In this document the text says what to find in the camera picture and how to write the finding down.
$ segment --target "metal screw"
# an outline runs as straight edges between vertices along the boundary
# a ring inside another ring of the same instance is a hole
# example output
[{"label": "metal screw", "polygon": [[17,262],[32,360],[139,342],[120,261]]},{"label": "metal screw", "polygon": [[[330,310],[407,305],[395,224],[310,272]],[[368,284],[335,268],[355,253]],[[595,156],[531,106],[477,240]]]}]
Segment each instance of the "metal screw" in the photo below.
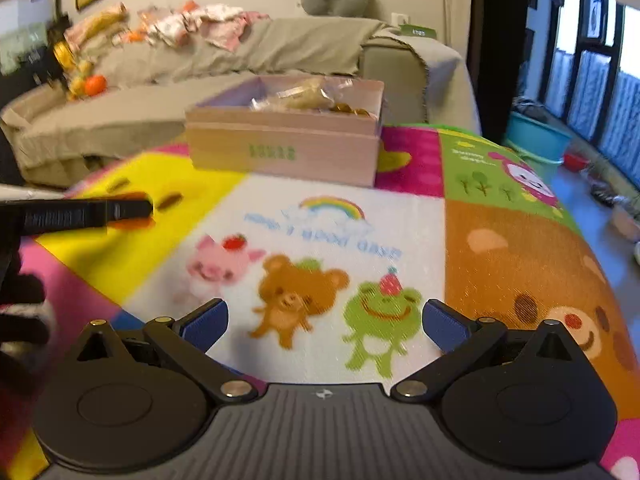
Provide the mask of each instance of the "metal screw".
[{"label": "metal screw", "polygon": [[246,381],[227,381],[220,390],[227,397],[244,397],[251,393],[253,387]]},{"label": "metal screw", "polygon": [[402,381],[396,386],[396,392],[403,397],[420,397],[427,392],[427,386],[420,381]]}]

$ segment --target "ribbed gray surface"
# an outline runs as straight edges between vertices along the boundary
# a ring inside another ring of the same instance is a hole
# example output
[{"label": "ribbed gray surface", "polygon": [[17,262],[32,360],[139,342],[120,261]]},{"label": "ribbed gray surface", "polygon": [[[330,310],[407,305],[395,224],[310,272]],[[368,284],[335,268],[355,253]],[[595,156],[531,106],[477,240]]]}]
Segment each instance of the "ribbed gray surface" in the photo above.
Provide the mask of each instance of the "ribbed gray surface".
[{"label": "ribbed gray surface", "polygon": [[[327,390],[331,394],[321,394]],[[375,384],[274,384],[256,402],[220,410],[191,449],[148,471],[94,477],[52,466],[42,478],[604,480],[611,476],[596,465],[551,475],[494,468],[447,440],[427,409],[392,401]]]}]

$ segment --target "strawberry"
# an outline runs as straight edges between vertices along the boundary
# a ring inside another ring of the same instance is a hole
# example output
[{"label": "strawberry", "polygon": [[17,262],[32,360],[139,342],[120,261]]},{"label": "strawberry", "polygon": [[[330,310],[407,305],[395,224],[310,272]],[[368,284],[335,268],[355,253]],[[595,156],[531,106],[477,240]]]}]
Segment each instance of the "strawberry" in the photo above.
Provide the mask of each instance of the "strawberry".
[{"label": "strawberry", "polygon": [[246,238],[242,235],[229,236],[222,240],[222,247],[227,251],[241,251],[246,247]]},{"label": "strawberry", "polygon": [[380,292],[387,296],[396,296],[402,291],[402,285],[400,285],[400,280],[396,276],[395,267],[389,267],[388,274],[382,276],[380,280]]}]

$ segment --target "power outlet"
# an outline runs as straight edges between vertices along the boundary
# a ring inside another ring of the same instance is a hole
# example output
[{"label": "power outlet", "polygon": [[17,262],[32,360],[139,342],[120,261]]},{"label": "power outlet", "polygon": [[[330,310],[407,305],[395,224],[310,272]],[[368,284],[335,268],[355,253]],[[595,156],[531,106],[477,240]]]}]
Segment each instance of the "power outlet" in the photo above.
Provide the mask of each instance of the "power outlet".
[{"label": "power outlet", "polygon": [[391,25],[393,27],[400,27],[400,25],[404,25],[405,23],[409,23],[408,14],[400,14],[399,12],[391,13]]}]

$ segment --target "rainbow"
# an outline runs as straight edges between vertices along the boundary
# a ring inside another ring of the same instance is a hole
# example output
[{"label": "rainbow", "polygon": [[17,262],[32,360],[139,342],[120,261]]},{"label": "rainbow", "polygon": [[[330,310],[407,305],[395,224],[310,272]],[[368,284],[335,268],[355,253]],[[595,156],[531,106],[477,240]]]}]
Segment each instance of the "rainbow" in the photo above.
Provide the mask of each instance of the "rainbow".
[{"label": "rainbow", "polygon": [[319,211],[321,209],[339,209],[349,218],[354,220],[364,220],[364,213],[353,202],[349,202],[343,198],[335,196],[315,196],[307,198],[300,202],[300,208],[306,208],[311,211]]}]

